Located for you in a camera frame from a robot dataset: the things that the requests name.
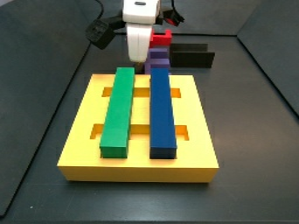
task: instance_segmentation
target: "toy block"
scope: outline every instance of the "toy block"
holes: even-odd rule
[[[148,49],[148,59],[168,59],[167,48],[151,48]]]
[[[201,102],[191,75],[169,75],[176,159],[149,159],[149,75],[134,76],[126,158],[100,157],[98,141],[113,74],[93,74],[60,160],[66,180],[209,183],[219,170]]]
[[[106,118],[98,143],[102,158],[126,158],[133,86],[134,69],[120,67],[116,70]]]
[[[171,66],[211,68],[215,52],[207,51],[207,44],[171,44]]]
[[[149,74],[152,68],[171,68],[168,59],[149,59],[144,63],[144,73]]]
[[[148,50],[146,60],[144,63],[144,73],[149,74],[152,68],[171,68],[165,48],[152,48]]]
[[[168,46],[172,43],[172,31],[165,30],[164,34],[153,34],[149,41],[149,48],[155,46]]]
[[[176,156],[173,127],[173,105],[167,68],[153,68],[151,72],[151,150],[149,158]]]

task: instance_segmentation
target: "gray wall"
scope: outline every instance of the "gray wall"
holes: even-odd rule
[[[299,115],[299,1],[265,0],[237,37]]]
[[[86,25],[73,0],[0,7],[0,216],[86,51]]]
[[[122,9],[122,1],[101,0],[105,6],[104,17],[110,17]],[[157,32],[172,29],[173,33],[237,35],[253,9],[261,0],[176,0],[175,7],[184,16],[179,27],[164,24],[156,26]],[[98,4],[92,0],[78,0],[80,7],[90,22],[98,15]],[[164,6],[171,6],[171,0],[161,0]]]

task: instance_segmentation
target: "rectangular hole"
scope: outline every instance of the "rectangular hole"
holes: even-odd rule
[[[112,87],[104,87],[101,97],[109,97]],[[181,90],[177,87],[171,88],[172,98],[181,98]],[[134,97],[149,97],[149,87],[134,87]]]
[[[104,124],[94,123],[89,134],[89,139],[100,137]],[[189,141],[187,125],[175,125],[175,136],[177,141]],[[132,124],[129,132],[129,140],[149,140],[149,125]]]

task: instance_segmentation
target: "dark navy block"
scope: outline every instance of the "dark navy block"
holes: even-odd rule
[[[176,137],[173,127],[173,106],[167,68],[152,68],[149,119],[149,158],[175,158]]]

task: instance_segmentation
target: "black block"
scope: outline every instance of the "black block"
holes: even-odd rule
[[[171,66],[211,68],[215,52],[207,51],[207,44],[171,44]]]

